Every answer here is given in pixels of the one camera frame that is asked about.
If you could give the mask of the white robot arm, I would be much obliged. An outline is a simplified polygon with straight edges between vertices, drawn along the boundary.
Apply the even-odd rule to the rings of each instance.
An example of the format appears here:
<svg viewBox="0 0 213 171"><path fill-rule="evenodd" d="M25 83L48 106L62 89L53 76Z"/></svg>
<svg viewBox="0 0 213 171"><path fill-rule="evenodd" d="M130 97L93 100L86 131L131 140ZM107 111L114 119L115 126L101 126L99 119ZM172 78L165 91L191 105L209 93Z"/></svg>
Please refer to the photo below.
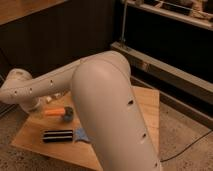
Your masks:
<svg viewBox="0 0 213 171"><path fill-rule="evenodd" d="M0 101L32 110L40 97L69 91L103 171L163 171L130 76L125 56L106 51L37 78L13 69L0 87Z"/></svg>

